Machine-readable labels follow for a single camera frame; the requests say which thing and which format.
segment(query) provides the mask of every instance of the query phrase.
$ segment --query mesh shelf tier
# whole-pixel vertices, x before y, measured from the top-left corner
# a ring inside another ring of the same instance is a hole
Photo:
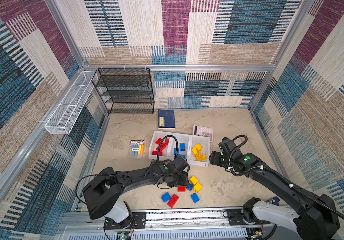
[[[99,68],[92,83],[108,113],[153,113],[155,100],[148,68]]]
[[[93,89],[94,72],[83,71],[57,106],[45,129],[50,134],[69,134]]]

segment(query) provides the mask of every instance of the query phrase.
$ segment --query ventilation grille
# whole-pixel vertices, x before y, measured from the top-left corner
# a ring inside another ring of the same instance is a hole
[[[116,239],[116,232],[107,232],[109,239]],[[195,239],[245,239],[248,237],[246,228],[227,229],[188,229],[188,230],[150,230],[138,231],[132,236],[133,240],[195,240]],[[104,233],[70,234],[69,240],[105,240]]]

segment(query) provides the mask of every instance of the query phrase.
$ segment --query table surface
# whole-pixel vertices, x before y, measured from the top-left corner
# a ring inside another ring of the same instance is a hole
[[[219,151],[218,143],[223,137],[233,138],[244,134],[248,136],[248,141],[240,148],[242,153],[251,152],[276,169],[247,109],[175,111],[175,123],[176,129],[165,131],[192,134],[193,124],[213,128],[210,152]],[[112,114],[93,174],[98,174],[106,167],[113,167],[115,171],[148,167],[151,161],[148,149],[155,130],[157,131],[157,111],[154,114]],[[144,156],[141,159],[130,157],[129,143],[133,139],[145,139]],[[131,209],[166,209],[169,208],[167,203],[161,200],[166,192],[179,197],[174,208],[242,206],[251,197],[266,200],[275,196],[260,183],[245,176],[235,177],[218,166],[191,165],[188,176],[192,175],[203,185],[197,194],[200,200],[196,204],[190,198],[194,192],[187,190],[178,193],[177,187],[159,189],[156,185],[131,190],[122,194],[119,199],[126,201]]]

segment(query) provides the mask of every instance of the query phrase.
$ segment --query mounting plate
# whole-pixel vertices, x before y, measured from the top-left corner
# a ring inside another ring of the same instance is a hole
[[[227,209],[227,216],[229,225],[236,226],[236,225],[248,225],[243,221],[243,215],[240,213],[242,209]],[[271,222],[262,221],[263,224],[270,224]]]
[[[136,225],[135,225],[135,229],[141,229],[141,228],[145,228],[146,227],[146,220],[147,220],[147,213],[146,212],[132,212],[133,214],[133,219],[136,220]],[[118,224],[108,218],[107,221],[104,222],[104,229],[105,230],[110,230],[110,229],[121,229],[119,228]]]

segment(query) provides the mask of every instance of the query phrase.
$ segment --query lego brick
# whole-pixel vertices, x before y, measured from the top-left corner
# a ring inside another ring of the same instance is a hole
[[[195,193],[198,193],[201,189],[203,188],[203,186],[199,183],[197,183],[195,186],[194,186],[194,192]]]
[[[192,183],[192,185],[196,185],[198,183],[198,180],[195,176],[192,176],[189,181]]]
[[[152,151],[152,155],[156,155],[157,156],[157,151]]]
[[[192,148],[192,154],[194,155],[194,157],[197,155],[197,149],[195,147]]]
[[[191,195],[191,199],[194,201],[194,203],[197,203],[198,201],[200,201],[197,194],[195,194],[195,193]]]
[[[167,145],[165,143],[161,144],[161,149],[160,151],[163,151],[163,149],[166,147]]]
[[[161,199],[163,200],[163,202],[167,202],[169,199],[171,199],[171,196],[167,192],[166,194],[161,196]]]
[[[203,161],[205,159],[205,157],[206,157],[206,155],[205,154],[202,155],[201,153],[199,153],[195,156],[196,160],[199,162]]]
[[[188,184],[186,189],[188,189],[189,191],[192,191],[192,189],[194,189],[194,186],[192,184]]]
[[[177,192],[185,192],[185,187],[177,187]]]
[[[195,145],[195,148],[197,149],[197,152],[200,152],[200,151],[203,150],[203,147],[200,146],[200,144],[196,144],[196,145]]]
[[[202,155],[201,153],[199,153],[199,154],[197,154],[197,155],[195,156],[195,158],[196,158],[197,161],[201,161],[202,158],[203,158],[203,155]]]
[[[169,200],[169,202],[168,202],[168,206],[170,207],[170,208],[173,208],[173,206],[175,205],[175,203],[177,202],[177,200],[179,199],[179,197],[176,195],[176,194],[174,194],[172,197],[171,197],[171,199]]]

